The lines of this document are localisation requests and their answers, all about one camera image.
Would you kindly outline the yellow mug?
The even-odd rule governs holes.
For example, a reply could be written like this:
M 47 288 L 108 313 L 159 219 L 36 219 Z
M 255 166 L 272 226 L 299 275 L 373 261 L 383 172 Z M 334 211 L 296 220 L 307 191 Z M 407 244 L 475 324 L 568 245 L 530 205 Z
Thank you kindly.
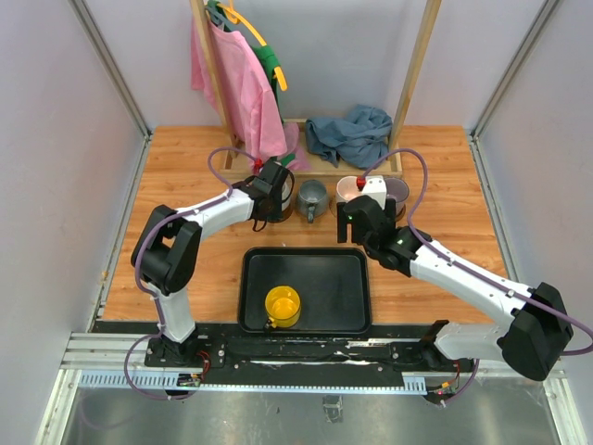
M 292 287 L 276 286 L 268 292 L 264 308 L 267 313 L 266 328 L 290 328 L 299 320 L 301 299 Z

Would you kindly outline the brown wooden coaster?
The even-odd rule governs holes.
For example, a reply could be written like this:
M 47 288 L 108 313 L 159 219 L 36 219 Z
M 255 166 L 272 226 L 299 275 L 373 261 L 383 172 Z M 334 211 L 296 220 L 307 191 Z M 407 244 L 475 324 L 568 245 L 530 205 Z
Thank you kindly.
M 396 221 L 399 222 L 404 218 L 406 214 L 406 205 L 404 203 L 397 203 L 396 211 Z
M 267 221 L 269 223 L 282 223 L 286 221 L 293 213 L 293 208 L 288 206 L 283 210 L 275 211 L 269 215 Z

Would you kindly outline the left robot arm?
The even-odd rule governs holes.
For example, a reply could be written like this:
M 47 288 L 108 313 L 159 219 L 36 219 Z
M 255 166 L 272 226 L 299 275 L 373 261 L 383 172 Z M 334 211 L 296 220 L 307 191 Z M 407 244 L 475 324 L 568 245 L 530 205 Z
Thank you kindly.
M 131 257 L 135 282 L 155 302 L 158 315 L 158 334 L 149 340 L 147 365 L 185 367 L 208 358 L 198 349 L 187 290 L 200 244 L 237 223 L 267 225 L 280 217 L 294 184 L 288 168 L 268 160 L 257 174 L 228 184 L 211 199 L 186 208 L 160 205 L 152 210 Z

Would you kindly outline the grey mug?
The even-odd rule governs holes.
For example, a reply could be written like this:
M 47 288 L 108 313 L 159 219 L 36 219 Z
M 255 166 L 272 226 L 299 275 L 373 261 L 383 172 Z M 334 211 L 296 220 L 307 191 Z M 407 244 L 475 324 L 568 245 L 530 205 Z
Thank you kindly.
M 322 182 L 307 180 L 298 189 L 296 211 L 304 216 L 308 223 L 313 223 L 329 209 L 329 201 L 329 194 Z

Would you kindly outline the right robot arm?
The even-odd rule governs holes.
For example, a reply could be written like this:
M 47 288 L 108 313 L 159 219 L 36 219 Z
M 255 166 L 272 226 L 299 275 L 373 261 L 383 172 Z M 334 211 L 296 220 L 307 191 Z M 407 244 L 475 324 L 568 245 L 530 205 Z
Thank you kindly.
M 426 368 L 490 360 L 534 381 L 548 377 L 574 335 L 556 287 L 530 287 L 491 273 L 415 227 L 397 226 L 371 197 L 342 202 L 337 210 L 339 241 L 351 240 L 383 268 L 438 286 L 489 317 L 490 324 L 439 323 L 419 349 Z

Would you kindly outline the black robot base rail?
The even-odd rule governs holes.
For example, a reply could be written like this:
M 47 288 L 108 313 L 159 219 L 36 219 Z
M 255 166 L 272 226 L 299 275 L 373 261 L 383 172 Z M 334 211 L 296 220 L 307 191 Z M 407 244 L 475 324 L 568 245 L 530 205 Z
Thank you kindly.
M 80 346 L 105 362 L 202 370 L 209 386 L 265 389 L 395 389 L 407 375 L 448 380 L 475 368 L 436 349 L 443 323 L 373 325 L 363 334 L 256 333 L 238 324 L 199 323 L 184 343 L 156 337 L 146 323 L 99 321 Z

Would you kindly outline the woven rattan coaster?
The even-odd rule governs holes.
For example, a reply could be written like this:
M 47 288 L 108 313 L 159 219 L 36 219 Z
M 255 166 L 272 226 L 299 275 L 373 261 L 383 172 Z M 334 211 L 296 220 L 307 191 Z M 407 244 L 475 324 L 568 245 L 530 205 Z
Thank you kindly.
M 336 218 L 338 216 L 337 201 L 335 197 L 332 197 L 329 202 L 329 210 L 331 214 Z

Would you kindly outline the white speckled mug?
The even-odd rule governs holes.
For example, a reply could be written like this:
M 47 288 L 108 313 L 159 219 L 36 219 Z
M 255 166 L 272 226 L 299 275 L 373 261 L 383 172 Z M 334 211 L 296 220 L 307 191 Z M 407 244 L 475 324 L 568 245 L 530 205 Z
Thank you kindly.
M 282 188 L 281 210 L 285 209 L 288 206 L 291 207 L 291 199 L 292 199 L 292 195 L 293 195 L 293 191 L 294 191 L 294 185 L 295 185 L 294 174 L 291 171 L 288 171 L 288 176 L 287 176 L 287 178 L 284 182 L 283 188 Z

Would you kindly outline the purple glass mug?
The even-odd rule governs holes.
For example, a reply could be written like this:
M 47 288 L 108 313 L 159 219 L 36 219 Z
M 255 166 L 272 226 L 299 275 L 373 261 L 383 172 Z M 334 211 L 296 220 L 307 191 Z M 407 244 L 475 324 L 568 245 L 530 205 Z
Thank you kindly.
M 396 177 L 385 177 L 386 197 L 396 202 L 396 211 L 400 213 L 410 195 L 405 181 Z

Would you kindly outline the pink mug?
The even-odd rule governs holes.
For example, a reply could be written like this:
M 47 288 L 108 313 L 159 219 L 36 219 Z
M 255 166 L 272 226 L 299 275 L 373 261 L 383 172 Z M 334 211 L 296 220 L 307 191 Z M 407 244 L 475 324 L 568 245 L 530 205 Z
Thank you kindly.
M 347 203 L 362 195 L 357 186 L 357 179 L 357 176 L 345 176 L 337 182 L 335 187 L 335 201 L 337 203 Z

